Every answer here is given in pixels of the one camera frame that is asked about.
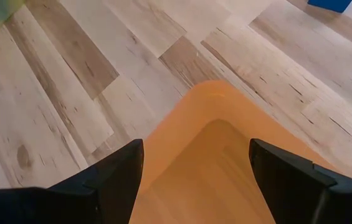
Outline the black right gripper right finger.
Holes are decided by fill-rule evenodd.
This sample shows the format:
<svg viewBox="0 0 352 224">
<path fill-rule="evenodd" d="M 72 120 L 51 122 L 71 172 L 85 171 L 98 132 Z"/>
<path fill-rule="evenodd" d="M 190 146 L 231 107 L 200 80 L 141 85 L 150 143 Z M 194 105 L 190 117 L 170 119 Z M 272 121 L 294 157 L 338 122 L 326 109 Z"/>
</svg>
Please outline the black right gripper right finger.
<svg viewBox="0 0 352 224">
<path fill-rule="evenodd" d="M 249 160 L 276 223 L 352 223 L 352 178 L 260 139 Z"/>
</svg>

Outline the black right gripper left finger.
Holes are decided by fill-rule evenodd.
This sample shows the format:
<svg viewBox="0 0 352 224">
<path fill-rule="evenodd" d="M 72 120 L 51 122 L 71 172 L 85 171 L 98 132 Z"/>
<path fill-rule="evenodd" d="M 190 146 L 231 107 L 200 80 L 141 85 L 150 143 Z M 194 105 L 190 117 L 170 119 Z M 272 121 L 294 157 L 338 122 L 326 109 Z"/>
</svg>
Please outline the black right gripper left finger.
<svg viewBox="0 0 352 224">
<path fill-rule="evenodd" d="M 0 223 L 128 223 L 141 183 L 142 139 L 49 187 L 0 189 Z"/>
</svg>

